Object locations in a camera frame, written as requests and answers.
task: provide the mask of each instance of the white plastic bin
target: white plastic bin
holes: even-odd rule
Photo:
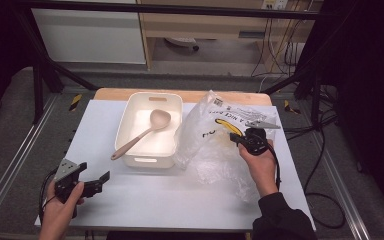
[[[150,115],[155,109],[170,113],[170,124],[148,133],[121,157],[131,167],[170,168],[176,150],[174,134],[182,123],[183,101],[179,95],[139,92],[130,96],[120,121],[115,149],[151,127]]]

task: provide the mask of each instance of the yellow logo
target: yellow logo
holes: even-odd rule
[[[237,128],[236,126],[234,126],[233,124],[231,124],[231,123],[228,122],[228,121],[225,121],[225,120],[223,120],[223,119],[219,119],[219,118],[217,118],[217,119],[216,119],[216,123],[225,126],[227,129],[229,129],[229,131],[231,131],[231,132],[233,132],[233,133],[236,133],[236,134],[238,134],[239,136],[243,136],[241,130],[239,130],[239,128]]]

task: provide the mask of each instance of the clear plastic bag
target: clear plastic bag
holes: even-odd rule
[[[258,192],[248,166],[239,156],[229,133],[244,134],[247,122],[276,123],[274,113],[261,113],[248,106],[222,99],[209,91],[190,111],[176,131],[176,152],[173,159],[182,169],[193,167],[199,181],[210,184],[222,179],[238,184],[237,195],[244,201],[258,200]],[[274,140],[274,130],[267,130]]]

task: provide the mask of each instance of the hand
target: hand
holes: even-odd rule
[[[257,185],[258,192],[261,197],[278,192],[275,183],[276,160],[273,154],[267,150],[259,156],[254,156],[248,153],[246,148],[239,144],[239,155],[248,164],[249,172],[252,179]]]
[[[51,199],[45,206],[42,229],[40,231],[40,240],[57,240],[65,237],[68,224],[73,216],[76,204],[84,202],[80,196],[83,193],[84,183],[79,182],[63,204],[55,197],[55,182],[52,180],[48,187],[47,199]]]

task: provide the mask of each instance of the gray floor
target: gray floor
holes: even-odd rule
[[[103,73],[99,71],[103,69],[102,66],[96,66],[97,71],[93,68],[77,71],[79,75],[99,86],[125,88],[256,92],[279,81],[277,76],[272,76],[261,84],[263,77],[249,77],[259,58],[258,50],[252,43],[220,40],[201,40],[198,43],[200,50],[193,52],[191,49],[174,47],[159,40],[155,51],[154,68],[150,71],[140,70],[138,66],[130,68],[124,75],[119,74],[120,69],[114,70],[114,68],[112,73]],[[260,67],[257,73],[264,71],[265,69]],[[0,233],[34,235],[38,232],[33,222],[37,216],[41,181],[64,156],[64,151],[70,146],[69,139],[75,134],[73,130],[81,120],[88,99],[93,97],[93,92],[85,93],[84,90],[76,88],[76,84],[68,80],[65,82],[72,90],[58,97],[47,124],[0,205]],[[73,91],[77,91],[76,89],[84,93],[83,98],[76,111],[69,112],[68,108],[75,95]],[[281,94],[272,98],[273,104],[278,107],[282,124],[284,127],[307,126],[302,114],[286,112],[283,109],[284,98],[289,98],[288,93],[291,91],[293,86],[288,86]],[[298,107],[293,99],[289,100],[291,106]],[[0,178],[31,128],[32,119],[32,75],[29,71],[22,71],[13,78],[0,107]],[[331,125],[325,132],[330,153],[370,236],[373,239],[384,239],[384,198],[381,192],[371,176],[356,170],[356,162],[341,128]],[[319,149],[310,134],[291,140],[289,146],[301,183],[304,183],[319,155]],[[335,197],[323,166],[317,169],[309,190]],[[314,197],[308,198],[308,201],[310,210],[316,218],[327,224],[336,224],[340,221],[340,212],[331,202]],[[319,238],[353,239],[347,224],[335,230],[320,224],[316,226]],[[80,234],[81,231],[70,232],[70,235]]]

